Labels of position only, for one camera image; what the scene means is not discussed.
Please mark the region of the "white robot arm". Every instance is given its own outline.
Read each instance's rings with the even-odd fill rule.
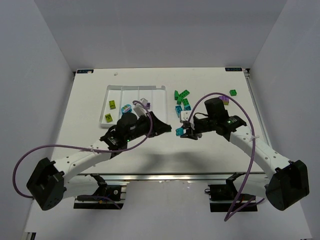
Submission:
[[[176,130],[177,136],[197,140],[202,137],[202,133],[215,131],[251,157],[252,139],[255,137],[245,121],[238,116],[229,116],[218,97],[206,100],[204,105],[207,111],[205,118],[194,115],[188,121],[190,114],[184,111],[180,113],[183,125]],[[243,194],[268,199],[275,208],[282,211],[309,194],[308,171],[302,161],[289,160],[259,138],[255,139],[254,161],[267,177],[250,174],[242,190]],[[237,193],[244,178],[244,173],[235,173],[226,180],[226,184],[231,191]]]
[[[206,118],[193,116],[190,123],[186,121],[190,117],[188,113],[181,112],[180,121],[183,126],[180,130],[177,129],[177,136],[197,140],[202,133],[215,131],[251,157],[254,136],[246,123],[238,116],[229,116],[219,98],[209,99],[204,104],[208,113]],[[27,188],[42,210],[53,208],[64,198],[93,195],[98,187],[102,187],[97,174],[78,174],[119,154],[99,151],[126,149],[128,141],[147,134],[150,120],[141,109],[140,113],[136,112],[139,119],[133,113],[125,113],[105,136],[90,146],[91,152],[79,151],[57,161],[50,161],[48,158],[39,161]],[[171,131],[171,126],[158,120],[153,112],[150,115],[153,125],[149,137]],[[254,161],[267,177],[250,174],[242,193],[266,198],[279,210],[285,210],[309,194],[307,167],[302,161],[290,161],[260,139],[255,141]],[[226,184],[237,193],[244,177],[244,173],[235,173],[226,180]]]
[[[78,174],[126,151],[129,141],[144,135],[152,138],[171,132],[171,126],[160,121],[150,111],[152,131],[149,134],[149,116],[142,111],[137,114],[139,119],[132,112],[124,113],[116,125],[110,127],[104,136],[89,147],[91,151],[78,151],[56,161],[50,161],[48,158],[40,160],[26,187],[41,209],[49,210],[64,198],[92,195],[98,188],[104,188],[106,184],[97,174]]]

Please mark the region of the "white wall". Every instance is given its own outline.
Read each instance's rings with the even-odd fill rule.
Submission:
[[[12,186],[18,159],[54,143],[72,85],[72,72],[33,0],[0,1],[0,239],[21,238],[31,200]],[[18,170],[26,194],[39,151]]]
[[[71,69],[250,68],[286,0],[35,0]]]
[[[289,0],[256,58],[251,80],[272,145],[306,163],[310,195],[301,201],[320,239],[320,1]]]

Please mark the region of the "cable tie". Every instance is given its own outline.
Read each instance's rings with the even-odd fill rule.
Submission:
[[[94,146],[92,145],[92,147],[90,148],[90,152],[93,154],[96,154],[95,150],[94,150]]]
[[[260,138],[260,136],[259,136],[259,135],[257,135],[257,136],[253,136],[253,135],[251,135],[251,138],[250,138],[249,142],[251,142],[253,139],[258,139],[258,138]]]

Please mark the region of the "yellow lego brick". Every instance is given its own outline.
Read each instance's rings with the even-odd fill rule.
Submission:
[[[106,114],[104,116],[105,116],[105,120],[106,120],[107,123],[111,123],[113,121],[110,113],[108,113],[108,114]]]
[[[115,103],[115,100],[111,100],[111,101],[109,101],[109,106],[110,106],[110,109],[116,109],[116,103]]]

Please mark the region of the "blue lego brick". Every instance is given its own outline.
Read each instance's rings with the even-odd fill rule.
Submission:
[[[185,111],[190,111],[190,110],[191,110],[190,105],[185,105],[185,106],[184,106],[184,110],[185,110]]]
[[[181,111],[182,111],[182,107],[180,105],[175,106],[175,112],[178,115],[178,118],[180,118]]]
[[[179,127],[175,130],[175,135],[176,136],[181,136],[184,134],[184,129],[182,127]]]

